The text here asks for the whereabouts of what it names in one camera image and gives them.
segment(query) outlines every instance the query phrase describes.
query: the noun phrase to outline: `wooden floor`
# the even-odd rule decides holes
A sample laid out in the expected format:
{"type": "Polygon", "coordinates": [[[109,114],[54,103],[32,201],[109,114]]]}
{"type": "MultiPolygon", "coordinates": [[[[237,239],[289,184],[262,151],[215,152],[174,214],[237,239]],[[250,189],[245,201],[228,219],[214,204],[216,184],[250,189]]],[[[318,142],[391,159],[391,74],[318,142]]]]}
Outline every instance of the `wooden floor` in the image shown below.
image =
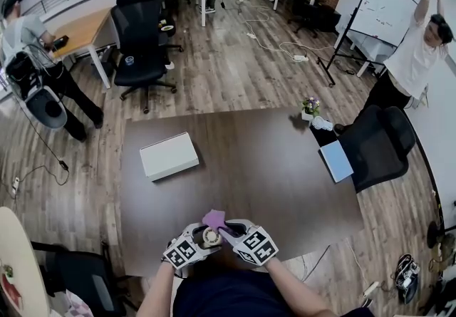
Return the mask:
{"type": "MultiPolygon", "coordinates": [[[[265,19],[252,6],[268,6],[267,0],[247,0],[238,14],[236,9],[224,11],[217,0],[216,14],[207,17],[207,26],[200,26],[197,8],[180,3],[175,43],[185,47],[184,53],[171,52],[176,69],[167,80],[177,84],[179,91],[152,89],[150,113],[142,108],[146,98],[134,93],[122,102],[123,88],[115,85],[106,90],[88,59],[73,69],[73,77],[82,90],[105,113],[105,124],[96,130],[71,100],[66,105],[88,128],[88,140],[81,144],[64,131],[38,130],[59,158],[70,167],[68,183],[59,187],[43,169],[37,170],[21,183],[16,213],[34,241],[60,243],[72,250],[100,251],[100,240],[109,242],[115,272],[123,273],[119,214],[120,158],[125,121],[145,120],[190,113],[222,110],[298,106],[306,96],[321,100],[322,109],[335,123],[351,123],[372,88],[375,79],[348,76],[331,69],[336,81],[328,87],[327,77],[309,52],[308,63],[294,63],[285,53],[264,50],[252,38],[245,19],[265,19]]],[[[227,8],[236,8],[234,0],[225,0],[227,8]]],[[[277,12],[267,11],[268,21],[251,22],[261,43],[278,48],[283,41],[301,42],[314,48],[332,46],[333,33],[320,33],[312,39],[306,30],[298,35],[286,24],[289,14],[279,4],[277,12]]],[[[292,54],[304,51],[286,46],[292,54]]],[[[331,49],[317,51],[329,58],[331,49]]],[[[341,60],[339,66],[357,71],[356,63],[341,60]]],[[[36,166],[46,164],[63,180],[65,173],[33,132],[17,103],[9,99],[0,105],[0,174],[8,185],[15,176],[23,177],[36,166]]],[[[420,291],[412,304],[398,303],[397,293],[377,289],[373,294],[372,311],[377,316],[415,315],[429,294],[435,277],[428,272],[430,251],[425,245],[428,223],[437,218],[436,203],[423,158],[415,147],[409,155],[410,170],[406,176],[372,187],[358,195],[365,229],[348,240],[332,244],[321,263],[308,279],[328,301],[336,313],[345,313],[360,305],[362,293],[372,282],[385,282],[393,287],[390,275],[398,258],[411,253],[421,266],[420,291]],[[363,280],[352,252],[364,270],[363,280]]],[[[0,187],[0,203],[15,207],[5,187],[0,187]]],[[[300,278],[310,272],[324,249],[288,261],[286,264],[300,278]]]]}

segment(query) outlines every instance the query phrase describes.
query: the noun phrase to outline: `black office chair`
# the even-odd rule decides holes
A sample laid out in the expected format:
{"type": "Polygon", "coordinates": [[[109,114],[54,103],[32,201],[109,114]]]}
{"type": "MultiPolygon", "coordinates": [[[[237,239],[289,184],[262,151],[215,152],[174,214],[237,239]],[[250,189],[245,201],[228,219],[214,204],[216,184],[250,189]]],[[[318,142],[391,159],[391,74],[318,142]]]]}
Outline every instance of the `black office chair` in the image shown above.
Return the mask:
{"type": "Polygon", "coordinates": [[[46,291],[53,296],[68,289],[87,303],[95,317],[125,316],[123,304],[138,311],[127,299],[128,291],[117,285],[130,276],[114,277],[108,245],[102,243],[101,246],[103,255],[51,246],[60,250],[46,252],[46,268],[41,267],[46,291]]]}
{"type": "Polygon", "coordinates": [[[118,34],[120,59],[114,83],[130,86],[120,95],[125,100],[128,93],[144,88],[146,105],[144,113],[149,113],[149,86],[165,86],[176,93],[176,85],[160,81],[170,61],[167,57],[167,34],[159,31],[160,0],[117,0],[118,5],[111,9],[111,17],[118,34]]]}
{"type": "Polygon", "coordinates": [[[318,27],[318,7],[312,6],[307,0],[293,0],[291,8],[295,18],[289,19],[288,23],[299,22],[299,27],[294,30],[298,33],[301,28],[307,28],[313,33],[313,38],[317,38],[316,28],[318,27]]]}
{"type": "Polygon", "coordinates": [[[402,177],[408,171],[407,155],[416,143],[403,111],[376,105],[368,107],[338,139],[353,168],[357,193],[402,177]]]}

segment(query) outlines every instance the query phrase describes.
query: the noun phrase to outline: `dark shirt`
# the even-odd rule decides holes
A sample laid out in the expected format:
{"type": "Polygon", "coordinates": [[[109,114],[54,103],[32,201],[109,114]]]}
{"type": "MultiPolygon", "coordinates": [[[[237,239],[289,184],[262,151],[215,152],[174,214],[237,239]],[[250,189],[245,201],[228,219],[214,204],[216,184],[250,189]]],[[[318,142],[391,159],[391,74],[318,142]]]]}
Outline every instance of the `dark shirt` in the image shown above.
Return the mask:
{"type": "MultiPolygon", "coordinates": [[[[268,273],[230,271],[185,279],[177,290],[174,317],[294,316],[268,273]]],[[[344,317],[373,317],[358,308],[344,317]]]]}

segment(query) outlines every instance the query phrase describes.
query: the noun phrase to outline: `whiteboard stand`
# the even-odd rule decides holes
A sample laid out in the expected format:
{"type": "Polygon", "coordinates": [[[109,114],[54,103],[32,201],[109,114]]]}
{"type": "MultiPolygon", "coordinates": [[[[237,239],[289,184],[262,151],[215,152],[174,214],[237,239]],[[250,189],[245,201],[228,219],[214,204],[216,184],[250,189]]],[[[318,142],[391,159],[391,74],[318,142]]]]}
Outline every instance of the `whiteboard stand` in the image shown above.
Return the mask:
{"type": "MultiPolygon", "coordinates": [[[[350,21],[348,22],[347,24],[347,27],[345,28],[345,31],[343,32],[342,36],[340,37],[340,39],[338,38],[338,42],[337,42],[337,46],[334,50],[334,53],[331,57],[331,59],[329,60],[328,62],[328,65],[325,66],[324,62],[320,59],[320,57],[318,57],[318,60],[317,60],[317,64],[321,64],[321,67],[325,70],[325,73],[326,75],[328,76],[328,79],[330,81],[329,83],[329,88],[332,88],[335,86],[335,82],[334,82],[334,79],[333,77],[331,76],[331,74],[329,73],[329,68],[331,66],[331,64],[333,63],[334,59],[336,58],[336,56],[340,56],[342,58],[351,58],[353,60],[357,60],[357,61],[362,61],[364,62],[365,64],[369,64],[369,63],[376,63],[378,65],[383,65],[383,63],[379,63],[377,61],[372,61],[372,60],[368,60],[367,58],[357,58],[355,57],[354,55],[346,55],[344,53],[338,53],[339,49],[341,48],[342,46],[342,43],[343,43],[343,39],[345,37],[347,37],[347,32],[350,31],[351,29],[351,25],[352,23],[355,21],[355,18],[356,18],[356,14],[358,13],[358,7],[355,8],[355,10],[353,11],[353,14],[351,15],[351,18],[350,18],[350,21]]],[[[351,71],[346,71],[347,74],[349,75],[355,75],[355,73],[351,72],[351,71]]]]}
{"type": "MultiPolygon", "coordinates": [[[[397,48],[407,33],[410,18],[416,9],[416,5],[414,0],[360,0],[359,5],[355,8],[350,17],[350,21],[348,22],[345,31],[339,36],[336,42],[334,53],[329,60],[328,65],[325,65],[321,58],[318,57],[317,63],[321,64],[330,80],[329,87],[332,88],[336,84],[329,73],[329,68],[336,56],[361,61],[364,63],[364,68],[366,68],[369,63],[384,66],[383,63],[377,61],[338,53],[342,46],[343,39],[347,37],[348,31],[352,30],[354,32],[359,32],[397,48]]],[[[355,75],[355,73],[351,71],[346,71],[346,73],[355,75]]]]}

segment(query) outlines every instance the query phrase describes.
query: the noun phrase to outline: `round table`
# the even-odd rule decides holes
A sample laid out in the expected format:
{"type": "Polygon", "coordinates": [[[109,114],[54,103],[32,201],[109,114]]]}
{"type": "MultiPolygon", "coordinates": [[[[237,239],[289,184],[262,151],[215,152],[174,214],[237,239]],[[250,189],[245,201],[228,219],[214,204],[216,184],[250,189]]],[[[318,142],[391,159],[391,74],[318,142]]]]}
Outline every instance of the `round table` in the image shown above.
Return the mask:
{"type": "Polygon", "coordinates": [[[19,219],[6,207],[0,207],[0,260],[13,268],[14,286],[22,296],[23,309],[11,300],[10,304],[22,317],[49,317],[49,300],[35,252],[19,219]]]}

